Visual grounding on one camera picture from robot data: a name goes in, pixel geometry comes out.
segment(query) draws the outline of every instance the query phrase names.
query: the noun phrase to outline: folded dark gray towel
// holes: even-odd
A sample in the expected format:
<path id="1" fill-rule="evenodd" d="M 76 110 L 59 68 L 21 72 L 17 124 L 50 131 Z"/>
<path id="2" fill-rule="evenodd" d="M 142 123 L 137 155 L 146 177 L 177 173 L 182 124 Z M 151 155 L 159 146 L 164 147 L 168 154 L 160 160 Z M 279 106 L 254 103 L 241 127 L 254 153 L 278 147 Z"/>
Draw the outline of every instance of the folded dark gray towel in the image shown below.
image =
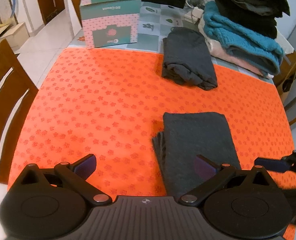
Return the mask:
<path id="1" fill-rule="evenodd" d="M 168 195 L 179 198 L 203 182 L 193 168 L 199 154 L 240 169 L 224 115 L 165 113 L 163 120 L 164 131 L 152 138 L 152 144 Z"/>
<path id="2" fill-rule="evenodd" d="M 201 33 L 173 27 L 163 42 L 162 77 L 170 78 L 179 85 L 187 82 L 204 90 L 218 86 L 214 65 Z"/>

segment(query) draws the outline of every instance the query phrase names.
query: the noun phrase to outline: chair backrest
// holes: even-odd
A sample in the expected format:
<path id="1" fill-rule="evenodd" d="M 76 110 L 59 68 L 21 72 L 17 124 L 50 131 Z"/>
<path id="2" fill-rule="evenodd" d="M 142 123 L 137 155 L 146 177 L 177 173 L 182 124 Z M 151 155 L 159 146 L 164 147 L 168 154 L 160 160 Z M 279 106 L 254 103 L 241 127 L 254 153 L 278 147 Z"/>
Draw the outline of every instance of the chair backrest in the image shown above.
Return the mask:
<path id="1" fill-rule="evenodd" d="M 80 2 L 81 2 L 81 0 L 71 0 L 71 1 L 72 1 L 72 4 L 73 4 L 73 7 L 75 8 L 75 12 L 77 14 L 80 25 L 82 26 L 81 15 L 80 15 Z"/>
<path id="2" fill-rule="evenodd" d="M 0 43 L 0 182 L 7 184 L 17 141 L 38 92 L 6 40 Z"/>

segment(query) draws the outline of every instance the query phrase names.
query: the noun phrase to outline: table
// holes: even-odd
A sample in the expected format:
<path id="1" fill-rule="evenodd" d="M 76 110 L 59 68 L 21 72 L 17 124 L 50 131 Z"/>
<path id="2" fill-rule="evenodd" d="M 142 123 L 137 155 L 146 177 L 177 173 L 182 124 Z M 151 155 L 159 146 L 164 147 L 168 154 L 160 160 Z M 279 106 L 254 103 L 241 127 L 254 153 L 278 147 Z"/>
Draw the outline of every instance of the table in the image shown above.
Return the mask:
<path id="1" fill-rule="evenodd" d="M 158 53 L 67 48 L 59 56 L 27 116 L 9 186 L 28 163 L 51 168 L 93 153 L 87 180 L 116 195 L 164 195 L 151 138 L 162 115 L 215 111 L 226 116 L 243 169 L 258 156 L 279 159 L 294 149 L 274 85 L 215 65 L 218 88 L 179 86 L 160 76 Z M 271 173 L 282 187 L 296 174 Z M 294 228 L 287 231 L 293 239 Z"/>

